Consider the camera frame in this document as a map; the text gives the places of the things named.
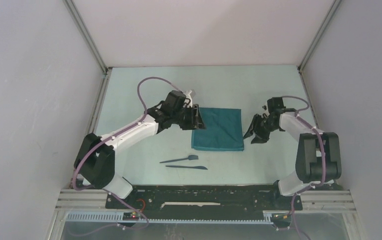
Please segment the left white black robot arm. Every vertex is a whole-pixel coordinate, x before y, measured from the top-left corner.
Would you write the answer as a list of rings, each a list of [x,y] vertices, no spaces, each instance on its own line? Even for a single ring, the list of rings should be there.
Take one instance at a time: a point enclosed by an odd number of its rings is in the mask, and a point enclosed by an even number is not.
[[[145,108],[142,116],[125,127],[101,136],[86,135],[74,163],[74,176],[83,177],[83,185],[76,188],[105,190],[118,196],[117,201],[124,208],[135,206],[137,195],[133,185],[115,170],[120,160],[118,154],[172,125],[184,131],[204,129],[199,105],[193,103],[194,95],[192,89],[172,90],[165,100]]]

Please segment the aluminium frame extrusion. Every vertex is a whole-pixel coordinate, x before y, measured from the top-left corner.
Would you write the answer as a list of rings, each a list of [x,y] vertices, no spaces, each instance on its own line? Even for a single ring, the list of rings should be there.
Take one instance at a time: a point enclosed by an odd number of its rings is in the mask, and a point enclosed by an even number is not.
[[[59,240],[70,212],[106,212],[107,193],[99,189],[62,189],[47,230],[47,240]]]

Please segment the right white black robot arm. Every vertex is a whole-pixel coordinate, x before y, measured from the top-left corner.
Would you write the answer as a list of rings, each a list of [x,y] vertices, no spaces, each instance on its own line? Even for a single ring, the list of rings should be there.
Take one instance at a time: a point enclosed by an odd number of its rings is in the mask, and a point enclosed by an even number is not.
[[[325,132],[304,120],[302,109],[288,108],[284,97],[272,97],[262,106],[264,112],[255,114],[244,139],[252,144],[265,144],[274,131],[286,132],[298,143],[295,170],[277,181],[277,191],[269,196],[272,207],[284,208],[289,196],[337,180],[342,175],[339,136]]]

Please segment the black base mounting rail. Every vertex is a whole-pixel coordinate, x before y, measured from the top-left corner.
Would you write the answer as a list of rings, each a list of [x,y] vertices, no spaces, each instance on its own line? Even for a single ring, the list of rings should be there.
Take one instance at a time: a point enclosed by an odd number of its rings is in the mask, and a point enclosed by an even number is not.
[[[147,218],[260,220],[264,213],[302,210],[301,198],[282,196],[275,185],[135,185],[122,204],[107,196],[105,207],[130,205]]]

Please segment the teal cloth napkin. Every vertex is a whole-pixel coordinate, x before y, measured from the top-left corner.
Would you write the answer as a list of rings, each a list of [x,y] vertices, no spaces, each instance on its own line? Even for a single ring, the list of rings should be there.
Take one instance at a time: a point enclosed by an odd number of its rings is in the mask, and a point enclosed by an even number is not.
[[[200,113],[206,128],[192,131],[192,149],[205,152],[244,150],[240,109],[202,107]]]

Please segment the dark plastic knife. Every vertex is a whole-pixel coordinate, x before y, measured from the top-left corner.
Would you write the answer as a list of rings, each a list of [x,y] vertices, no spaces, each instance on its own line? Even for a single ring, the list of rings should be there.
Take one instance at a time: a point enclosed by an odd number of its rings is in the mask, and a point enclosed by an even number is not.
[[[205,166],[183,166],[183,165],[166,165],[167,168],[175,168],[175,169],[195,169],[195,170],[208,170]]]

